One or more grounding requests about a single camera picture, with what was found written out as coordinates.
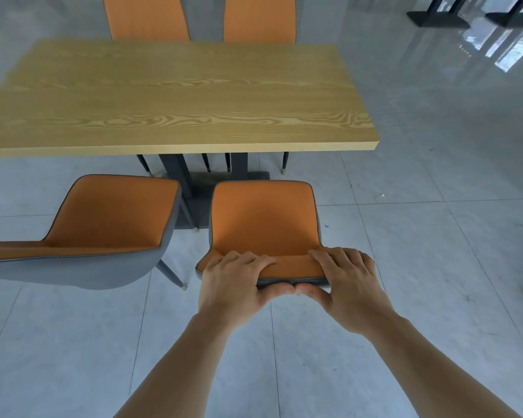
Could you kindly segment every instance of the gray marble floor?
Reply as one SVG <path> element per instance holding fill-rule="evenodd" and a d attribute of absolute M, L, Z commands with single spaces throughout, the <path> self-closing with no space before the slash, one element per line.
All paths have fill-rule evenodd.
<path fill-rule="evenodd" d="M 468 0 L 465 31 L 413 26 L 430 0 L 296 1 L 298 42 L 337 44 L 381 142 L 291 153 L 286 177 L 313 185 L 324 244 L 371 254 L 397 310 L 523 415 L 523 30 L 484 19 L 513 0 Z M 224 3 L 182 0 L 192 39 L 221 40 Z M 108 38 L 103 1 L 0 0 L 0 81 L 60 36 Z M 272 178 L 279 163 L 250 155 Z M 41 238 L 88 173 L 145 174 L 134 156 L 0 159 L 0 240 Z M 205 231 L 174 233 L 186 292 L 155 270 L 112 291 L 0 280 L 0 418 L 112 416 L 195 313 L 206 250 Z M 366 340 L 290 296 L 232 335 L 207 416 L 415 413 Z"/>

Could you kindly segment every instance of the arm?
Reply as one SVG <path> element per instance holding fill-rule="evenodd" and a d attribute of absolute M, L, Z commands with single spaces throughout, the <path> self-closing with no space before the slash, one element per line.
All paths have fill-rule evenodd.
<path fill-rule="evenodd" d="M 305 283 L 296 291 L 319 302 L 348 331 L 369 339 L 418 416 L 519 416 L 397 315 L 367 254 L 326 248 L 310 255 L 321 264 L 331 293 Z"/>
<path fill-rule="evenodd" d="M 234 329 L 265 304 L 293 294 L 286 283 L 256 288 L 259 273 L 275 259 L 232 251 L 212 258 L 203 273 L 198 313 L 115 418 L 201 418 L 215 371 Z"/>

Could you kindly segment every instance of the wood grain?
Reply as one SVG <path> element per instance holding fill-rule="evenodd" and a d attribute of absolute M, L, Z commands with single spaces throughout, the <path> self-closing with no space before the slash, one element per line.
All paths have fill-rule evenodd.
<path fill-rule="evenodd" d="M 334 46 L 44 40 L 0 86 L 0 156 L 373 149 Z"/>

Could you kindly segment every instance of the black chair leg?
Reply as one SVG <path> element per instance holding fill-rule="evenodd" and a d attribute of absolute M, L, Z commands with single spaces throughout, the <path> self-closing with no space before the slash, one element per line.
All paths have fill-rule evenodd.
<path fill-rule="evenodd" d="M 194 221 L 194 218 L 192 217 L 192 212 L 190 211 L 188 207 L 188 203 L 184 198 L 180 198 L 180 208 L 182 211 L 184 211 L 184 215 L 186 216 L 186 219 L 188 220 L 188 223 L 190 223 L 190 226 L 194 228 L 195 232 L 199 232 L 200 229 L 198 229 L 196 222 Z"/>
<path fill-rule="evenodd" d="M 143 158 L 142 154 L 137 154 L 139 162 L 142 164 L 143 168 L 149 173 L 151 177 L 153 177 L 153 173 L 151 173 L 151 170 L 149 170 L 149 166 L 147 165 L 147 161 L 145 158 Z"/>
<path fill-rule="evenodd" d="M 225 153 L 225 161 L 227 162 L 227 172 L 230 173 L 230 153 Z"/>
<path fill-rule="evenodd" d="M 286 162 L 289 160 L 289 153 L 286 152 L 285 154 L 283 154 L 283 169 L 281 170 L 281 174 L 284 175 L 285 174 L 285 169 L 286 169 Z"/>
<path fill-rule="evenodd" d="M 186 285 L 178 278 L 176 274 L 174 274 L 174 271 L 172 271 L 169 266 L 167 266 L 163 260 L 159 260 L 157 263 L 157 268 L 161 273 L 167 276 L 168 280 L 172 281 L 176 286 L 181 288 L 182 290 L 186 290 Z"/>
<path fill-rule="evenodd" d="M 207 172 L 211 173 L 211 168 L 209 168 L 209 159 L 207 158 L 207 154 L 201 154 L 201 157 L 203 158 L 203 163 L 205 164 Z"/>

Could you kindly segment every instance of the right hand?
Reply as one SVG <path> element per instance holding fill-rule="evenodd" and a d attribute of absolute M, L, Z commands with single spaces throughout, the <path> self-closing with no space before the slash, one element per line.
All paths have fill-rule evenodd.
<path fill-rule="evenodd" d="M 320 263 L 331 293 L 309 283 L 297 284 L 296 293 L 318 302 L 346 330 L 368 337 L 377 321 L 395 314 L 367 254 L 350 248 L 324 248 L 308 254 Z"/>

